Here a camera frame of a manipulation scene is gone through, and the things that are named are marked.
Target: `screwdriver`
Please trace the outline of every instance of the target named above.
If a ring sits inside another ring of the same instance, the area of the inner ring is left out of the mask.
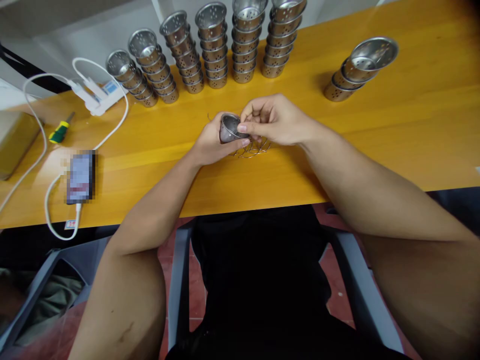
[[[48,139],[51,143],[60,144],[67,134],[67,129],[70,127],[70,121],[75,115],[75,111],[70,114],[70,116],[65,121],[60,121],[60,125],[55,129],[54,132],[50,134]]]

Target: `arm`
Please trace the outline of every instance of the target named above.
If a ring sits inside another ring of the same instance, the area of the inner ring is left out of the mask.
[[[70,360],[158,358],[166,298],[156,248],[172,232],[199,169],[248,144],[248,139],[220,144],[220,117],[205,126],[192,149],[133,207],[111,238]]]
[[[390,311],[424,359],[473,358],[480,241],[418,187],[363,155],[282,95],[254,99],[238,130],[299,145],[359,232]]]

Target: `wooden table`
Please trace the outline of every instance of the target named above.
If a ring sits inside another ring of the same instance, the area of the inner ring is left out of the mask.
[[[349,100],[326,100],[322,91],[332,74],[356,44],[372,36],[397,40],[398,58]],[[479,44],[479,21],[467,0],[400,0],[300,30],[290,61],[276,79],[260,72],[265,41],[248,84],[237,84],[229,75],[224,88],[206,85],[192,95],[172,66],[179,100],[132,106],[124,125],[99,150],[96,197],[83,206],[80,227],[120,223],[190,149],[208,114],[240,113],[250,99],[274,93],[285,94],[425,191],[480,186]],[[0,228],[45,223],[43,201],[52,179],[67,169],[71,154],[91,149],[113,129],[125,105],[122,100],[104,116],[91,117],[71,92],[35,104],[50,124],[73,110],[77,115],[62,146],[49,144],[41,165],[13,195],[0,215]],[[0,198],[35,161],[42,144],[38,137],[11,179],[0,184]],[[75,218],[75,207],[64,204],[65,194],[63,179],[50,196],[53,222]],[[202,168],[181,216],[326,200],[303,152],[274,145],[250,159],[228,156]]]

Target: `person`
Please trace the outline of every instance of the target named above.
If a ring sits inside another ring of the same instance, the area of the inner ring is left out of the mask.
[[[111,238],[70,360],[158,358],[166,289],[156,249],[172,232],[199,169],[249,142],[221,144],[221,115]],[[238,130],[253,139],[304,150],[358,233],[389,310],[423,359],[477,358],[480,241],[414,184],[283,95],[251,100],[240,120]],[[249,191],[239,186],[238,194]],[[405,358],[328,313],[330,288],[319,266],[326,236],[308,206],[197,217],[192,246],[208,291],[205,316],[166,358]]]

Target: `gray chair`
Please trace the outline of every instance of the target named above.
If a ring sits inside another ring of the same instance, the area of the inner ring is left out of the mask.
[[[189,252],[194,221],[179,227],[175,235],[168,298],[168,350],[189,333]],[[349,232],[331,228],[330,231],[328,241],[338,261],[357,331],[403,354],[397,329],[357,240]]]
[[[63,250],[53,250],[50,253],[31,282],[25,303],[13,322],[0,336],[0,360],[12,359],[13,356],[23,350],[22,347],[14,346],[14,343],[59,260],[64,260],[68,263],[84,282],[84,287],[75,299],[73,305],[75,306],[88,299],[100,258],[104,253],[109,239],[110,237],[105,237]]]

